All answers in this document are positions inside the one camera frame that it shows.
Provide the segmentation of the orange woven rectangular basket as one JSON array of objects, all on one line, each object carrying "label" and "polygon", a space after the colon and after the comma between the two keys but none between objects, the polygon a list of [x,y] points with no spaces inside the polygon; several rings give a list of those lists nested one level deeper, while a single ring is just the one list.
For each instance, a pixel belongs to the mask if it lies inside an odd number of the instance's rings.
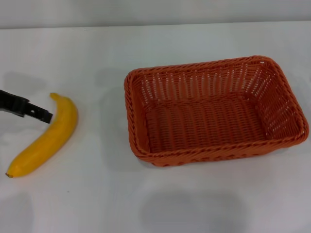
[{"label": "orange woven rectangular basket", "polygon": [[265,56],[139,68],[124,91],[131,150],[154,166],[260,156],[309,135],[282,69]]}]

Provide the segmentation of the yellow banana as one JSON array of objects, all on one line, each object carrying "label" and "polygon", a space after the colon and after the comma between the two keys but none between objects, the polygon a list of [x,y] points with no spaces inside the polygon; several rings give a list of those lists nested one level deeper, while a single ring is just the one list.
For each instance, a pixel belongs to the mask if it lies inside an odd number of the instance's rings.
[{"label": "yellow banana", "polygon": [[57,111],[48,129],[22,151],[6,171],[9,178],[26,176],[52,158],[70,139],[78,123],[78,110],[74,102],[56,93],[50,94]]}]

